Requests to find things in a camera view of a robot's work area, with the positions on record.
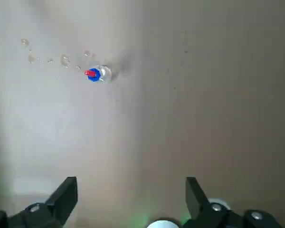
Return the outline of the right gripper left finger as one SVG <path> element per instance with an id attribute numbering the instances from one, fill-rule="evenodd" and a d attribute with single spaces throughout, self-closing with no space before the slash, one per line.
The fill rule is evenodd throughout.
<path id="1" fill-rule="evenodd" d="M 62 228 L 77 204 L 77 178 L 67 177 L 45 202 L 12 216 L 0 210 L 0 228 Z"/>

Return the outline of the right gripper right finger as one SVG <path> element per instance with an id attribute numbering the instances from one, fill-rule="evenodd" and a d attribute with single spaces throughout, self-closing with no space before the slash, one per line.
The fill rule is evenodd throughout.
<path id="1" fill-rule="evenodd" d="M 185 198 L 190 214 L 184 228 L 282 228 L 262 210 L 247 210 L 239 215 L 221 203 L 210 202 L 194 177 L 186 178 Z"/>

